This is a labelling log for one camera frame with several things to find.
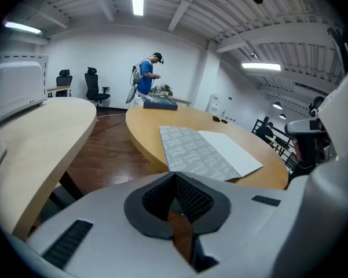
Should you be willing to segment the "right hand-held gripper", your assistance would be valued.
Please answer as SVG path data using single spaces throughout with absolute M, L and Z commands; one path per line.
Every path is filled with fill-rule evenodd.
M 348 73 L 319 107 L 318 117 L 287 123 L 285 133 L 298 136 L 327 131 L 337 156 L 348 157 Z

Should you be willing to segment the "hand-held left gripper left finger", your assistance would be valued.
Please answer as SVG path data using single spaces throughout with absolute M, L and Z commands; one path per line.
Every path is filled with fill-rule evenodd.
M 127 220 L 124 201 L 135 189 L 158 179 L 138 180 L 91 192 L 43 223 L 26 241 L 45 251 L 76 220 L 93 226 L 64 270 L 79 278 L 194 278 L 196 272 L 171 240 L 144 236 Z

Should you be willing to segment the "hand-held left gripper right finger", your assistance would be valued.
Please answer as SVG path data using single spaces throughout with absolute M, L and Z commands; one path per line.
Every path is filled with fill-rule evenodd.
M 278 274 L 279 254 L 294 224 L 294 187 L 281 191 L 176 173 L 194 199 L 190 265 L 173 278 L 287 278 Z

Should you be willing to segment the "blue notebook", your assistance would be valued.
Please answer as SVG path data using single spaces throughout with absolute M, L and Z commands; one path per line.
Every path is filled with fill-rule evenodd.
M 178 126 L 159 126 L 159 132 L 170 171 L 227 181 L 263 167 L 225 134 Z

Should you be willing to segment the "thick dark blue book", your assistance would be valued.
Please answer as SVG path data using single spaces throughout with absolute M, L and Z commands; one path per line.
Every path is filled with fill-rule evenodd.
M 178 105 L 166 95 L 144 95 L 143 108 L 177 110 Z

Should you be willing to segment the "white water dispenser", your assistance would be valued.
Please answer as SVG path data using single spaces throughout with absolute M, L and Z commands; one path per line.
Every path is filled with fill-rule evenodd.
M 212 94 L 209 100 L 208 111 L 212 114 L 216 114 L 219 108 L 219 94 Z

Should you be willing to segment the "round beige table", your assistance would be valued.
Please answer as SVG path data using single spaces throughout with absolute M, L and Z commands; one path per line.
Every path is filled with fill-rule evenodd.
M 84 146 L 96 107 L 81 98 L 50 98 L 0 127 L 0 227 L 25 240 L 44 204 Z

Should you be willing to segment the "black office chair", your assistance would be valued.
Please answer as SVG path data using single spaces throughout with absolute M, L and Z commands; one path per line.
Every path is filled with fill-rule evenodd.
M 61 70 L 59 72 L 59 76 L 56 78 L 57 86 L 70 86 L 72 82 L 72 76 L 70 75 L 70 71 L 68 69 Z M 62 90 L 56 92 L 56 97 L 66 97 L 67 91 Z
M 96 107 L 99 107 L 103 101 L 110 98 L 111 95 L 107 93 L 109 87 L 103 87 L 103 92 L 99 92 L 98 75 L 95 68 L 87 68 L 87 72 L 85 73 L 85 81 L 87 86 L 86 98 Z

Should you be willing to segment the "white microwave oven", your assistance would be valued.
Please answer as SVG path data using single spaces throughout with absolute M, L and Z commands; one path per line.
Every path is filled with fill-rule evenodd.
M 49 56 L 0 53 L 0 123 L 47 100 Z

